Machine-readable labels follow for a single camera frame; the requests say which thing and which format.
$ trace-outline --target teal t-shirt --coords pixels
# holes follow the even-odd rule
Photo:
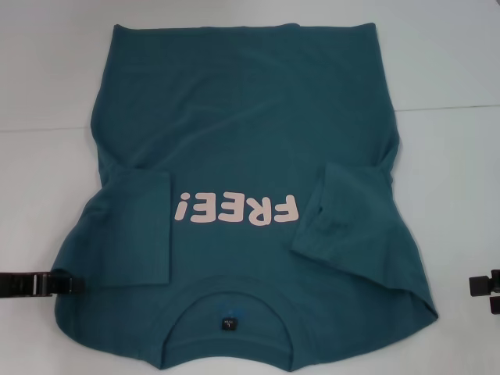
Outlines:
[[[102,189],[54,265],[86,280],[55,309],[81,344],[296,370],[437,319],[373,24],[116,26],[91,129]]]

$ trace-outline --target white surface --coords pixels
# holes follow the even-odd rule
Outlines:
[[[0,272],[48,269],[98,190],[95,147],[84,127],[114,23],[372,21],[396,109],[500,105],[495,0],[0,0]],[[469,296],[468,277],[500,267],[499,123],[500,107],[398,113],[395,197],[420,246],[441,318],[388,348],[299,373],[498,373],[500,319],[489,313],[487,298]],[[53,303],[0,300],[0,373],[159,373],[72,342],[55,325]],[[282,373],[242,359],[201,359],[167,371]]]
[[[115,23],[377,24],[396,109],[500,104],[495,0],[1,0],[0,129],[88,124]]]

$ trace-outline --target black clamp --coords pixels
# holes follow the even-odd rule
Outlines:
[[[0,273],[0,298],[72,295],[84,289],[83,279],[63,271]]]
[[[488,276],[469,278],[470,295],[479,297],[491,295],[492,292],[500,293],[500,270],[492,270],[491,278]],[[490,297],[491,313],[500,314],[500,297]]]

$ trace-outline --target t-shirt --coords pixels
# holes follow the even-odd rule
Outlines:
[[[91,129],[102,189],[54,265],[87,284],[55,307],[75,341],[292,371],[437,319],[374,24],[117,25]]]

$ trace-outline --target clothing tag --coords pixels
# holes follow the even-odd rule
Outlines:
[[[238,326],[238,319],[236,318],[223,318],[222,330],[236,330]]]

